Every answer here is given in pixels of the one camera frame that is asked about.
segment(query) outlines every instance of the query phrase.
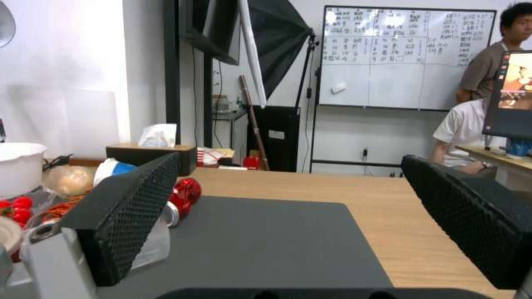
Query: softbox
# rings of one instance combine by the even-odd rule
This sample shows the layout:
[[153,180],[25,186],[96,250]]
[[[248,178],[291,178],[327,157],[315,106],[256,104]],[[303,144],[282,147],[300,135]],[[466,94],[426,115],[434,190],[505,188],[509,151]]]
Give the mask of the softbox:
[[312,29],[289,0],[248,0],[264,91],[269,98]]

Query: plastic bag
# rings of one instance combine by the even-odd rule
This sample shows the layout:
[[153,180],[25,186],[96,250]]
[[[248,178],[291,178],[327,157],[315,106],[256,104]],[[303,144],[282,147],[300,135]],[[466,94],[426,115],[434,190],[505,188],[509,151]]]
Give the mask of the plastic bag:
[[50,171],[47,186],[62,196],[77,196],[93,187],[93,171],[80,166],[59,166]]
[[176,132],[176,124],[154,124],[143,130],[138,146],[174,147],[176,145]]

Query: man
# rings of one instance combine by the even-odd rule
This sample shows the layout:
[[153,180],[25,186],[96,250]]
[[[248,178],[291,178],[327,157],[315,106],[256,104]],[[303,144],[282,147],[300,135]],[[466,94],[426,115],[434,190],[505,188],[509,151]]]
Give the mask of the man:
[[454,107],[434,132],[436,139],[432,161],[478,175],[488,169],[486,163],[475,161],[456,145],[499,147],[506,145],[506,138],[482,135],[489,100],[467,101]]
[[491,98],[504,52],[521,49],[521,43],[532,35],[532,3],[514,4],[505,10],[501,15],[500,30],[502,41],[480,52],[465,70],[456,92],[457,103]]

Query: computer screen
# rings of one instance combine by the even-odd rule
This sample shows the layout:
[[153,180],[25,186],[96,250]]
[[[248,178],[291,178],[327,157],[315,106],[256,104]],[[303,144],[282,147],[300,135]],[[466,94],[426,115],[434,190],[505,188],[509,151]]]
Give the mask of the computer screen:
[[532,51],[505,53],[493,84],[484,134],[532,139]]

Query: red tomato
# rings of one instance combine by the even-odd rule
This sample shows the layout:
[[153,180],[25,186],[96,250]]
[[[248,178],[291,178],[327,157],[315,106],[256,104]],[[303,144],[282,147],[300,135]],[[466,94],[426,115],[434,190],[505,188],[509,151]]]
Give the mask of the red tomato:
[[26,224],[31,217],[31,212],[27,209],[17,208],[13,210],[13,215],[11,219],[15,222],[20,222]]
[[21,207],[24,209],[29,209],[33,205],[33,201],[29,196],[20,196],[13,202],[13,207]]
[[0,210],[10,206],[11,203],[9,201],[0,201]]

